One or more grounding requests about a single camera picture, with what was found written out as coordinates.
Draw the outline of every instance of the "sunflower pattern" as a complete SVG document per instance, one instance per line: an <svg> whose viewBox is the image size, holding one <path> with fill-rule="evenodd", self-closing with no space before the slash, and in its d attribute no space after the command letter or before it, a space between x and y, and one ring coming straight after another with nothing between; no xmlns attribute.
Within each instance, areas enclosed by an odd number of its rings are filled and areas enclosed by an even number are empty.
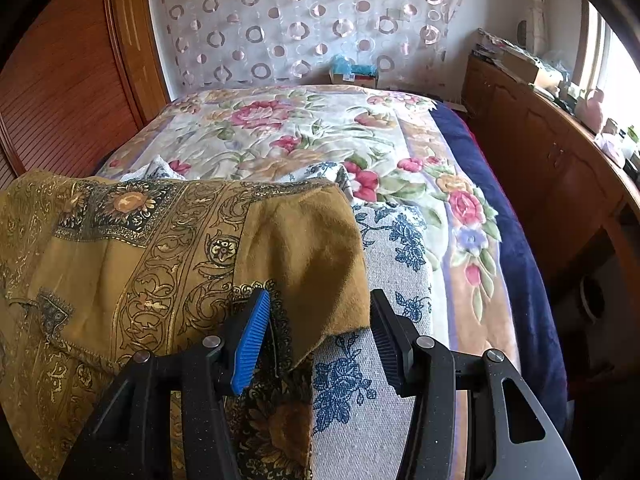
<svg viewBox="0 0 640 480"><path fill-rule="evenodd" d="M181 182L83 182L63 206L55 235L75 241L115 238L144 246L154 225L184 189Z"/></svg>
<svg viewBox="0 0 640 480"><path fill-rule="evenodd" d="M252 384L242 396L226 401L240 474L255 480L307 479L312 359L278 378L271 355L261 352Z"/></svg>
<svg viewBox="0 0 640 480"><path fill-rule="evenodd" d="M91 195L93 188L94 186L88 186L84 182L72 187L71 195L60 213L58 223L60 227L71 230L78 229L86 216L89 195Z"/></svg>

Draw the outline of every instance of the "floral bedspread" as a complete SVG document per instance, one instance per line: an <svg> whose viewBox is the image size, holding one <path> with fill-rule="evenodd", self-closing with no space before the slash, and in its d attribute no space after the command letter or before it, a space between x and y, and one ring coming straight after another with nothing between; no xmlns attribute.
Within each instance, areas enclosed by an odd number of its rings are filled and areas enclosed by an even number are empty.
<svg viewBox="0 0 640 480"><path fill-rule="evenodd" d="M339 162L356 206L384 202L422 213L424 239L412 238L414 246L394 257L416 273L433 268L433 336L472 354L500 348L519 368L497 212L460 170L430 115L435 107L428 98L353 86L204 91L168 105L98 176L118 179L157 155L187 179L286 180ZM457 477L464 462L459 456Z"/></svg>

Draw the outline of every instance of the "sheer curtain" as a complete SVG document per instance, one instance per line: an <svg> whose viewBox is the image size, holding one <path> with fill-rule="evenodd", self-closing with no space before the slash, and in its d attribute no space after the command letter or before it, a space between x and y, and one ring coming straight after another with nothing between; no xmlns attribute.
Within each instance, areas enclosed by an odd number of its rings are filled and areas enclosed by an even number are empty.
<svg viewBox="0 0 640 480"><path fill-rule="evenodd" d="M527 50L534 56L542 56L547 50L545 4L546 0L527 2Z"/></svg>
<svg viewBox="0 0 640 480"><path fill-rule="evenodd" d="M201 88L327 81L343 54L380 88L445 84L447 32L462 0L150 0L172 97Z"/></svg>

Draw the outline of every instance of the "white wall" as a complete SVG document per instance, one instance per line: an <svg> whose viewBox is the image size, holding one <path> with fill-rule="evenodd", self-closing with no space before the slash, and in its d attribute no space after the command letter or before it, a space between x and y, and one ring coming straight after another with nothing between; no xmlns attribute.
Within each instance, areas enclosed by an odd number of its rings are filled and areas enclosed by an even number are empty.
<svg viewBox="0 0 640 480"><path fill-rule="evenodd" d="M466 60L476 44L478 27L507 40L516 41L520 20L526 18L527 0L463 0L449 25L447 38L447 88L442 97L460 98Z"/></svg>
<svg viewBox="0 0 640 480"><path fill-rule="evenodd" d="M582 0L546 0L549 54L571 71L578 54L581 15Z"/></svg>

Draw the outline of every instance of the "navy blue blanket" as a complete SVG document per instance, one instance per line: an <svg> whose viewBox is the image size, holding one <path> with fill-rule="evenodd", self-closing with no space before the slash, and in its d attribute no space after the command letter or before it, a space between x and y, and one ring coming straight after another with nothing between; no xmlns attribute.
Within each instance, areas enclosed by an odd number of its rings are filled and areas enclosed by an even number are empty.
<svg viewBox="0 0 640 480"><path fill-rule="evenodd" d="M431 115L462 171L498 211L500 266L509 291L522 377L561 431L566 419L566 371L545 285L527 239L466 124L441 103Z"/></svg>

